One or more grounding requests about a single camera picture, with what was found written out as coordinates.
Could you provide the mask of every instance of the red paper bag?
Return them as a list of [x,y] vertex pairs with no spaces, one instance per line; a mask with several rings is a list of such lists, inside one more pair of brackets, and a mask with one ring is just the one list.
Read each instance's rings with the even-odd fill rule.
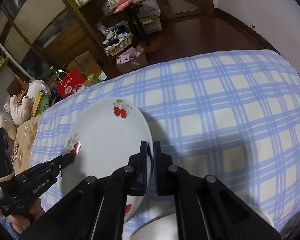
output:
[[72,69],[57,86],[57,93],[63,98],[66,98],[77,92],[85,81],[85,78],[83,78],[76,70]]

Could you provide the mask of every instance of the bed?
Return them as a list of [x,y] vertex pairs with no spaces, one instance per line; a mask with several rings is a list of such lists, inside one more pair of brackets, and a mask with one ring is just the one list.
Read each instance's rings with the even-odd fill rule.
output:
[[[162,152],[192,175],[214,174],[260,207],[281,234],[300,220],[300,78],[271,50],[202,54],[151,65],[101,82],[42,114],[31,165],[61,153],[71,126],[90,104],[115,96],[135,104]],[[62,197],[61,178],[42,196]],[[174,205],[152,183],[124,236]]]

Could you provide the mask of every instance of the red cherry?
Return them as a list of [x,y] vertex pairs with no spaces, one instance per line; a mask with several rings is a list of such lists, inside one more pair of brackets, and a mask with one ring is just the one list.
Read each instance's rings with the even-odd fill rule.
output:
[[130,211],[131,207],[132,207],[131,204],[126,205],[126,209],[125,209],[124,213],[127,214]]
[[76,149],[71,149],[70,153],[73,154],[74,156],[76,156],[77,155],[77,150]]
[[127,112],[123,108],[120,109],[120,114],[123,119],[127,117]]
[[79,151],[80,148],[81,148],[80,143],[76,143],[76,144],[74,145],[74,149],[75,149],[76,151]]
[[114,107],[113,107],[113,112],[114,112],[114,114],[115,114],[116,116],[119,116],[119,115],[120,115],[120,109],[119,109],[119,107],[114,106]]

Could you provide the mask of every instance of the white wall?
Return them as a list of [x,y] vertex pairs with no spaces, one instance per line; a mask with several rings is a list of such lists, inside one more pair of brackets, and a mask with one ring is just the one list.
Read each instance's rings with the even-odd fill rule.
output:
[[269,41],[300,76],[300,7],[295,0],[214,0]]

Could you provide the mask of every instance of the white plush toy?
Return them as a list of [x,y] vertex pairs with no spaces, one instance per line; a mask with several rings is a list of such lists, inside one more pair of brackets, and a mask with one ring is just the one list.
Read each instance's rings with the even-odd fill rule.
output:
[[7,113],[11,114],[10,101],[5,103],[4,109]]
[[29,83],[27,95],[34,100],[36,94],[41,90],[48,93],[50,88],[42,80],[34,80],[32,83]]
[[0,115],[0,128],[3,127],[7,131],[7,134],[11,140],[15,140],[17,136],[17,129],[16,127],[8,122],[7,120],[3,119],[3,117]]
[[22,125],[25,121],[29,120],[29,116],[30,116],[29,104],[30,104],[29,96],[25,96],[22,99],[22,104],[17,103],[16,95],[10,98],[11,116],[12,116],[12,120],[16,123],[16,125]]

